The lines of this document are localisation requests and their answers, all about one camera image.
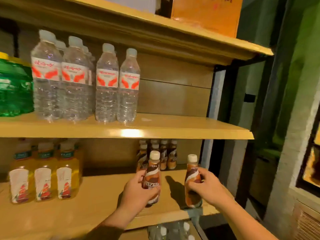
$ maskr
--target shelf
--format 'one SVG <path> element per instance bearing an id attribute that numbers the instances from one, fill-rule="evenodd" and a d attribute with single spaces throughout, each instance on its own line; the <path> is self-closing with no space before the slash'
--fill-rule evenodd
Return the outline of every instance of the shelf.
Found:
<path id="1" fill-rule="evenodd" d="M 0 137 L 32 138 L 168 138 L 168 139 L 254 139 L 248 129 L 203 117 L 138 113 L 134 122 L 101 123 L 90 116 L 74 123 L 49 123 L 34 113 L 0 118 Z"/>
<path id="2" fill-rule="evenodd" d="M 0 184 L 0 239 L 21 236 L 78 236 L 102 222 L 117 207 L 124 185 L 134 174 L 84 177 L 74 199 L 30 202 L 13 205 L 9 202 L 9 184 Z M 161 175 L 160 200 L 145 208 L 129 224 L 128 230 L 164 222 L 189 219 L 198 215 L 219 213 L 203 202 L 202 207 L 186 209 L 184 178 L 186 170 L 164 171 Z"/>
<path id="3" fill-rule="evenodd" d="M 206 65 L 273 55 L 269 48 L 105 0 L 0 0 L 0 15 Z"/>

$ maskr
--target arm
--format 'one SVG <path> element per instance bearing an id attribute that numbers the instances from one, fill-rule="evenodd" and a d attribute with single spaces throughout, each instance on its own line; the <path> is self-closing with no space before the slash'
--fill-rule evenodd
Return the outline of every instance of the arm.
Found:
<path id="1" fill-rule="evenodd" d="M 138 171 L 124 187 L 119 207 L 96 228 L 86 235 L 85 240 L 110 239 L 117 240 L 127 225 L 144 209 L 160 186 L 152 189 L 142 188 L 145 170 Z"/>
<path id="2" fill-rule="evenodd" d="M 204 168 L 199 168 L 199 173 L 204 181 L 201 184 L 189 182 L 188 186 L 223 214 L 238 240 L 277 240 L 227 194 L 213 173 Z"/>

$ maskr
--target orange box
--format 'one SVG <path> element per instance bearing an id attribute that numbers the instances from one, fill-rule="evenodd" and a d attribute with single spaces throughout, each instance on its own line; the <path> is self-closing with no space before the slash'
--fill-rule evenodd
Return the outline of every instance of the orange box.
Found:
<path id="1" fill-rule="evenodd" d="M 171 18 L 225 36 L 237 36 L 242 0 L 173 0 Z"/>

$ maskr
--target person's right arm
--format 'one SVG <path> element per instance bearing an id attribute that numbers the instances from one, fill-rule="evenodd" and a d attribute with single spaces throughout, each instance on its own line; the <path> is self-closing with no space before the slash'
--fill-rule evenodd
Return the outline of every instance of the person's right arm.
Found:
<path id="1" fill-rule="evenodd" d="M 204 181 L 189 182 L 188 187 L 223 214 L 238 240 L 277 240 L 226 192 L 213 173 L 204 168 L 199 168 L 199 173 Z"/>

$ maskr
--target white label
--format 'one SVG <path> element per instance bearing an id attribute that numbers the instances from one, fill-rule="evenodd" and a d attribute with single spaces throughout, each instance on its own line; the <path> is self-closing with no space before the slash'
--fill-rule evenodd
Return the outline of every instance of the white label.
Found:
<path id="1" fill-rule="evenodd" d="M 13 203 L 22 203 L 29 199 L 27 169 L 15 169 L 9 172 L 11 197 Z"/>
<path id="2" fill-rule="evenodd" d="M 92 71 L 89 70 L 89 86 L 92 86 Z"/>
<path id="3" fill-rule="evenodd" d="M 139 90 L 140 75 L 129 72 L 120 73 L 121 88 Z"/>
<path id="4" fill-rule="evenodd" d="M 118 76 L 118 71 L 97 69 L 97 86 L 117 88 Z"/>
<path id="5" fill-rule="evenodd" d="M 34 179 L 37 201 L 49 199 L 51 197 L 51 169 L 36 169 Z"/>
<path id="6" fill-rule="evenodd" d="M 62 62 L 62 81 L 88 84 L 88 68 L 83 65 Z"/>
<path id="7" fill-rule="evenodd" d="M 31 57 L 32 62 L 32 77 L 41 78 L 41 79 L 49 79 L 53 81 L 59 81 L 61 76 L 61 63 L 39 59 L 36 57 Z"/>
<path id="8" fill-rule="evenodd" d="M 71 168 L 63 167 L 57 169 L 59 199 L 71 197 L 71 176 Z"/>

